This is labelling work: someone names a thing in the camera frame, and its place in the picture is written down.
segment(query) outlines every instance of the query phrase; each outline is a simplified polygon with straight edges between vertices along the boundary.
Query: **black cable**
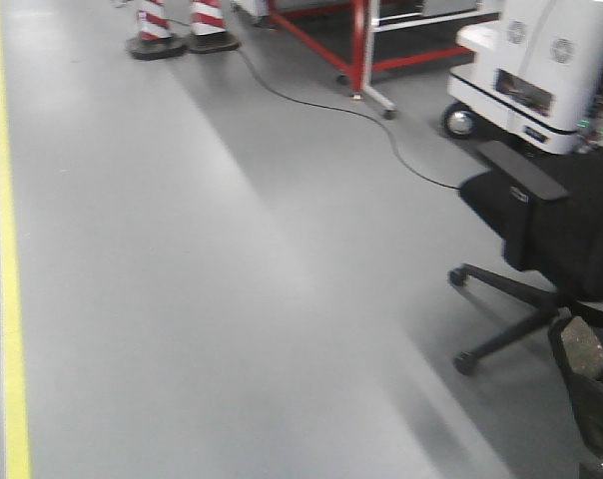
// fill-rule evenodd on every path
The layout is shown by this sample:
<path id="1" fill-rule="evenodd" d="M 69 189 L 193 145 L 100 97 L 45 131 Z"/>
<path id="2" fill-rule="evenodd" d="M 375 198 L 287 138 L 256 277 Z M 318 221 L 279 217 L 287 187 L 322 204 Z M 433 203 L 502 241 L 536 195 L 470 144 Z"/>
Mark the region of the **black cable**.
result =
<path id="1" fill-rule="evenodd" d="M 191 28 L 191 25 L 190 25 L 190 24 L 188 24 L 188 23 L 184 23 L 184 22 L 181 22 L 181 21 L 179 21 L 179 20 L 173 20 L 172 18 L 167 18 L 167 20 L 168 20 L 169 22 L 171 22 L 171 23 L 177 23 L 178 25 L 182 25 L 183 27 L 186 27 L 186 28 Z"/>
<path id="2" fill-rule="evenodd" d="M 364 118 L 364 119 L 366 119 L 366 120 L 368 120 L 370 122 L 375 123 L 388 136 L 388 142 L 390 143 L 390 147 L 392 148 L 392 152 L 393 152 L 394 156 L 411 173 L 413 173 L 414 175 L 420 177 L 422 180 L 425 180 L 425 181 L 427 181 L 429 183 L 437 185 L 438 187 L 447 188 L 449 190 L 459 190 L 459 187 L 455 187 L 453 185 L 447 185 L 446 183 L 442 183 L 442 182 L 439 182 L 437 180 L 433 180 L 432 178 L 427 177 L 423 173 L 420 173 L 418 170 L 416 170 L 410 163 L 408 163 L 403 158 L 403 156 L 401 155 L 401 152 L 399 151 L 399 147 L 397 145 L 397 140 L 394 137 L 394 134 L 392 133 L 392 131 L 386 125 L 384 125 L 380 120 L 378 120 L 377 118 L 374 118 L 374 117 L 371 117 L 369 115 L 365 115 L 364 113 L 356 112 L 356 111 L 353 111 L 353 110 L 347 110 L 345 108 L 330 107 L 328 105 L 322 105 L 322 104 L 319 104 L 319 103 L 313 103 L 313 102 L 306 102 L 304 100 L 298 100 L 297 98 L 293 98 L 293 97 L 290 97 L 288 95 L 285 95 L 284 93 L 278 92 L 275 88 L 271 87 L 260 76 L 260 74 L 257 71 L 257 68 L 255 67 L 255 65 L 253 64 L 253 62 L 251 61 L 251 59 L 248 57 L 248 55 L 246 53 L 244 53 L 244 51 L 242 49 L 237 50 L 237 52 L 240 54 L 240 56 L 244 60 L 244 63 L 248 67 L 248 69 L 251 72 L 251 75 L 253 76 L 253 78 L 265 90 L 271 92 L 274 95 L 277 95 L 280 98 L 283 98 L 283 99 L 288 100 L 288 101 L 293 102 L 293 103 L 297 103 L 297 104 L 300 104 L 300 105 L 306 105 L 308 107 L 320 108 L 320 109 L 323 109 L 323 110 L 332 110 L 332 111 L 335 111 L 335 112 L 342 112 L 342 113 L 346 113 L 346 114 L 349 114 L 349 115 L 354 115 L 356 117 Z"/>

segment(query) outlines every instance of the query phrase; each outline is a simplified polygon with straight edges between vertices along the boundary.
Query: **yellow floor line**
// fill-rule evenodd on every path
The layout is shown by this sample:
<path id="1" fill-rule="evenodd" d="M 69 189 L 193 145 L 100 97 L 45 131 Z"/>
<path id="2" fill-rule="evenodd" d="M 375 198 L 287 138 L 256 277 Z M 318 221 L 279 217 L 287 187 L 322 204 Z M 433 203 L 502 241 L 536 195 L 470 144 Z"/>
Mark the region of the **yellow floor line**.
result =
<path id="1" fill-rule="evenodd" d="M 9 120 L 0 15 L 0 311 L 6 479 L 30 479 L 20 279 L 11 180 Z"/>

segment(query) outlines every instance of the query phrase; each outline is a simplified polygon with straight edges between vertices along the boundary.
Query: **white robot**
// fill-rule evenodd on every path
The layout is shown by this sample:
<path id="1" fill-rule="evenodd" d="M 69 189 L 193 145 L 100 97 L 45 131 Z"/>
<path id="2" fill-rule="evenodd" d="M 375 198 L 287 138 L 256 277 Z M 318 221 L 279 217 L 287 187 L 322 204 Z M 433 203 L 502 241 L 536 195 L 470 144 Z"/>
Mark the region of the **white robot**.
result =
<path id="1" fill-rule="evenodd" d="M 508 0 L 457 42 L 475 58 L 450 72 L 450 137 L 479 115 L 547 153 L 603 146 L 603 0 Z"/>

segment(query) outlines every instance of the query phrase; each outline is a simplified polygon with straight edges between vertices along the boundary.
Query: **cone base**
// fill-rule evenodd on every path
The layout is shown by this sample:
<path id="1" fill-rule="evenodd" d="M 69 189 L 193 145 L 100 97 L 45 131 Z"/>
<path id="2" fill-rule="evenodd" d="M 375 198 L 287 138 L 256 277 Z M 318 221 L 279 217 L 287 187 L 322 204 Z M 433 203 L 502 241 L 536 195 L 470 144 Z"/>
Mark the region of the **cone base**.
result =
<path id="1" fill-rule="evenodd" d="M 195 35 L 191 33 L 184 37 L 184 41 L 192 53 L 225 52 L 240 48 L 240 41 L 229 32 L 213 33 L 210 35 Z"/>
<path id="2" fill-rule="evenodd" d="M 160 60 L 179 57 L 186 51 L 186 44 L 177 35 L 158 40 L 141 40 L 135 37 L 127 40 L 126 50 L 136 60 Z"/>

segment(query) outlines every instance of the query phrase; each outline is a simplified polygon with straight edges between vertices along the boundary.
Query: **red and white striped cone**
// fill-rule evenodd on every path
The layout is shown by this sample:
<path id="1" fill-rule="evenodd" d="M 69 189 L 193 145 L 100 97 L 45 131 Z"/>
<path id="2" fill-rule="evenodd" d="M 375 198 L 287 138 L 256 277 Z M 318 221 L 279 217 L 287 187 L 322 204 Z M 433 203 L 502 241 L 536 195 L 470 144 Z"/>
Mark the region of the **red and white striped cone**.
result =
<path id="1" fill-rule="evenodd" d="M 138 36 L 126 42 L 126 49 L 138 60 L 177 57 L 186 51 L 184 40 L 171 33 L 164 13 L 164 0 L 140 0 Z"/>
<path id="2" fill-rule="evenodd" d="M 240 42 L 226 30 L 220 0 L 192 0 L 191 31 L 185 38 L 193 53 L 235 50 Z"/>

